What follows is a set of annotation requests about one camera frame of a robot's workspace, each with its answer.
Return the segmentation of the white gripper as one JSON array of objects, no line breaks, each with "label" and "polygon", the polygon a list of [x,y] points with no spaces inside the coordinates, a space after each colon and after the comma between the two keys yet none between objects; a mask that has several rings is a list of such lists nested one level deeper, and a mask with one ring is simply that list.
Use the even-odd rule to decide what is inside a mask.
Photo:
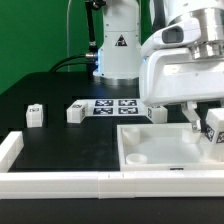
[{"label": "white gripper", "polygon": [[201,131],[196,102],[224,97],[224,60],[194,60],[188,48],[200,37],[196,18],[156,31],[141,47],[139,71],[142,102],[146,106],[182,103],[182,113],[193,132]]}]

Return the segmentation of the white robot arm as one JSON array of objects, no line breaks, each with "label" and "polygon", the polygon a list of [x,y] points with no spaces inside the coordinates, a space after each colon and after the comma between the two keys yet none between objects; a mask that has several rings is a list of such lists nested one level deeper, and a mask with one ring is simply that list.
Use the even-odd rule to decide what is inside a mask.
[{"label": "white robot arm", "polygon": [[145,106],[179,104],[201,131],[197,104],[224,99],[224,0],[148,0],[153,33],[145,42],[137,0],[85,1],[103,10],[94,79],[137,82]]}]

